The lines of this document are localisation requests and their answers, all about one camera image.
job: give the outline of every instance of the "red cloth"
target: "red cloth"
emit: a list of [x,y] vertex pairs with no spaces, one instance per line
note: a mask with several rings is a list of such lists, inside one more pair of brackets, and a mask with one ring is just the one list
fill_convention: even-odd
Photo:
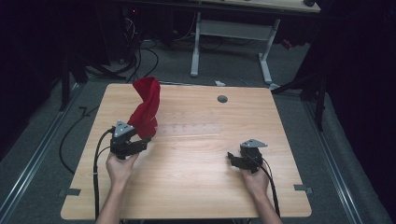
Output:
[[136,108],[128,124],[134,126],[141,139],[153,137],[158,126],[155,115],[160,105],[160,83],[155,77],[144,77],[132,85],[142,97],[143,103]]

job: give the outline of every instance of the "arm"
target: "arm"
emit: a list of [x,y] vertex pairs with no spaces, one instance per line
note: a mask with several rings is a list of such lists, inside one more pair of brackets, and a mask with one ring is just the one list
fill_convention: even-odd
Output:
[[282,223],[268,199],[267,188],[269,179],[265,172],[262,169],[259,169],[255,174],[251,174],[249,170],[240,169],[240,171],[244,177],[247,191],[256,205],[262,224]]
[[120,212],[126,187],[132,175],[134,162],[139,154],[134,154],[127,160],[119,160],[115,154],[109,153],[106,168],[110,175],[111,187],[105,204],[96,220],[100,223],[120,223]]

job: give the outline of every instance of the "hand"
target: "hand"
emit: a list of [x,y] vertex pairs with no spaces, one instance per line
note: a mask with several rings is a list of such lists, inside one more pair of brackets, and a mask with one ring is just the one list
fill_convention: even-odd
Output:
[[110,152],[106,161],[106,168],[110,175],[111,186],[121,185],[122,187],[128,184],[139,153],[132,155],[126,160],[120,160],[117,156]]
[[252,197],[266,196],[269,178],[267,174],[259,167],[259,171],[252,174],[249,170],[239,169],[245,179],[247,191]]

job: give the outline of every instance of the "forearm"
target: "forearm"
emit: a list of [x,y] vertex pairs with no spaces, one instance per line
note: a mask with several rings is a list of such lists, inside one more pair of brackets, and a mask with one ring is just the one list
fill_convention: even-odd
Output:
[[125,190],[126,185],[114,185],[110,188],[99,218],[96,220],[97,224],[120,223],[120,212]]
[[252,195],[252,197],[262,224],[282,223],[266,195]]

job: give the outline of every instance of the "gray floor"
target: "gray floor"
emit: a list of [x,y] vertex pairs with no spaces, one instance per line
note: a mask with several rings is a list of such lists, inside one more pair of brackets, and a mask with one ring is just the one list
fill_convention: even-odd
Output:
[[[150,45],[153,46],[153,43],[145,43],[146,47]],[[257,54],[236,50],[234,45],[221,46],[214,50],[209,48],[216,47],[216,44],[203,47],[208,49],[201,51],[198,77],[190,77],[192,46],[174,45],[168,48],[161,44],[152,49],[158,54],[159,63],[151,75],[166,82],[214,86],[215,80],[219,80],[226,86],[268,88],[268,85],[263,83]],[[290,50],[279,45],[272,47],[268,64],[275,84],[282,85],[292,81],[308,49],[308,45]],[[142,65],[138,75],[145,75],[155,63],[155,56],[147,50],[142,50]],[[118,67],[115,63],[111,69],[116,70]],[[9,207],[10,216],[4,223],[93,223],[92,220],[70,221],[60,217],[64,197],[59,195],[59,191],[69,187],[73,176],[60,162],[59,146],[68,129],[81,118],[80,107],[86,106],[90,110],[99,105],[106,85],[111,82],[117,81],[91,76],[85,86],[78,88],[80,94],[70,105],[67,114],[64,114],[59,130],[53,133],[51,141],[44,149],[43,160],[37,163],[38,169],[32,174],[33,178],[24,185],[26,189],[22,190],[24,193],[21,197],[16,198],[16,206]],[[359,212],[358,217],[361,220],[355,223],[391,223],[345,138],[330,98],[326,98],[324,132],[318,133],[307,109],[311,103],[301,102],[298,93],[299,91],[286,91],[274,95],[274,98],[302,180],[312,189],[307,197],[313,212],[310,217],[283,218],[284,223],[353,223],[348,218],[339,197],[339,190],[334,185],[331,167],[328,166],[326,155],[323,153],[321,136],[325,138]],[[9,202],[8,194],[40,148],[40,142],[51,123],[59,116],[60,106],[61,87],[57,85],[51,98],[31,117],[30,124],[19,141],[0,163],[2,202]],[[76,169],[78,165],[94,117],[95,113],[92,113],[83,119],[65,138],[64,160],[72,169]]]

